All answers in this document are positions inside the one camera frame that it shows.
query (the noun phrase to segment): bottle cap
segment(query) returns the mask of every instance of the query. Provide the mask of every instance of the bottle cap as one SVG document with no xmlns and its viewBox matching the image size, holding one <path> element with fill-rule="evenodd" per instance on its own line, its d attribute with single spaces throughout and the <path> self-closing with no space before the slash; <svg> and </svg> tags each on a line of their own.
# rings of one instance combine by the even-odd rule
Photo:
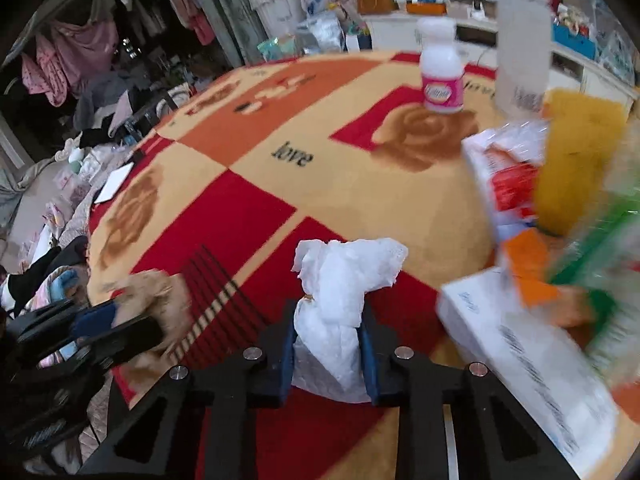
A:
<svg viewBox="0 0 640 480">
<path fill-rule="evenodd" d="M 418 20 L 418 30 L 429 38 L 454 41 L 456 39 L 456 20 L 436 16 L 421 18 Z"/>
</svg>

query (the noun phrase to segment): orange box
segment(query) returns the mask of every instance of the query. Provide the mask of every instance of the orange box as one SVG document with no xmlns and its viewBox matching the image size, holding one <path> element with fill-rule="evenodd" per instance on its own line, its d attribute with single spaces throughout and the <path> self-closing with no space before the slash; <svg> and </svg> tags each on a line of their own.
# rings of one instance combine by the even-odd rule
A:
<svg viewBox="0 0 640 480">
<path fill-rule="evenodd" d="M 447 13 L 447 6 L 431 2 L 408 3 L 406 11 L 409 14 L 422 14 L 423 16 L 444 16 Z"/>
</svg>

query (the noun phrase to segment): pink label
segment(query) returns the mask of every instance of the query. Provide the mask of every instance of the pink label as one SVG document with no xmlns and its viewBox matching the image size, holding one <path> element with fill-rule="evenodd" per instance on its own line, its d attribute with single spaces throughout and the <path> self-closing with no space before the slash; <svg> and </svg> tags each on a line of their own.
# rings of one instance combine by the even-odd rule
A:
<svg viewBox="0 0 640 480">
<path fill-rule="evenodd" d="M 463 104 L 462 78 L 434 79 L 422 75 L 422 93 L 425 104 L 441 108 L 462 108 Z"/>
</svg>

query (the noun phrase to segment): yellow package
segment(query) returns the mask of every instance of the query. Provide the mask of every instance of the yellow package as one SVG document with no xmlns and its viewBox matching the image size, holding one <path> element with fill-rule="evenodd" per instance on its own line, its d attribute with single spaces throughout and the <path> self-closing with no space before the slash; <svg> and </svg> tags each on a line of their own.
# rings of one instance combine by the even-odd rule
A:
<svg viewBox="0 0 640 480">
<path fill-rule="evenodd" d="M 564 89 L 549 97 L 545 163 L 534 204 L 539 227 L 565 236 L 600 189 L 626 117 L 622 104 L 614 101 Z"/>
</svg>

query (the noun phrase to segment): tissue box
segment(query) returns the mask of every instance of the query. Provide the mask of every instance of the tissue box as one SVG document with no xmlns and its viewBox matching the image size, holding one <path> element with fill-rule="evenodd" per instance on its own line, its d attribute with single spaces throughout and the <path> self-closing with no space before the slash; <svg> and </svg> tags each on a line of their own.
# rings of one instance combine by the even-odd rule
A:
<svg viewBox="0 0 640 480">
<path fill-rule="evenodd" d="M 487 364 L 578 476 L 587 476 L 607 453 L 618 409 L 566 332 L 524 309 L 498 267 L 444 285 L 436 310 L 463 359 Z"/>
</svg>

